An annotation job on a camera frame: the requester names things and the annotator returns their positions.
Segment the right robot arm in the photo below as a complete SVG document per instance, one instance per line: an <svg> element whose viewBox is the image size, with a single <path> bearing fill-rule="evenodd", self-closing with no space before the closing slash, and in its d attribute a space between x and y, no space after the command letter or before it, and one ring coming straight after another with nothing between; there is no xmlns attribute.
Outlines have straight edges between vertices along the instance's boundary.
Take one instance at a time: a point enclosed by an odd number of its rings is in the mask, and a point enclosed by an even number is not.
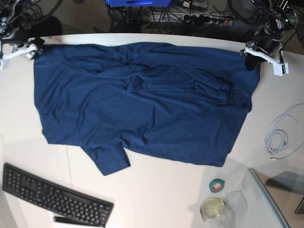
<svg viewBox="0 0 304 228"><path fill-rule="evenodd" d="M19 55L38 58L45 40L62 34L62 23L53 14L61 6L56 0L46 14L39 0L2 0L0 2L0 62Z"/></svg>

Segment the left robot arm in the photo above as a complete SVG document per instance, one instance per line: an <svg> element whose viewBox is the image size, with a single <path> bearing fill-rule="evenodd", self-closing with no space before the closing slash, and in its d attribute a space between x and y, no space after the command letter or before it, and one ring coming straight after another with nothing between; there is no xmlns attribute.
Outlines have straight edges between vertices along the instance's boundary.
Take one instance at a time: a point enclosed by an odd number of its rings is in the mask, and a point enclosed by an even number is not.
<svg viewBox="0 0 304 228"><path fill-rule="evenodd" d="M227 6L241 22L257 27L252 39L240 51L245 55L245 66L251 71L262 63L272 64L274 74L283 76L289 73L284 61L284 33L296 30L298 16L287 0L228 0Z"/></svg>

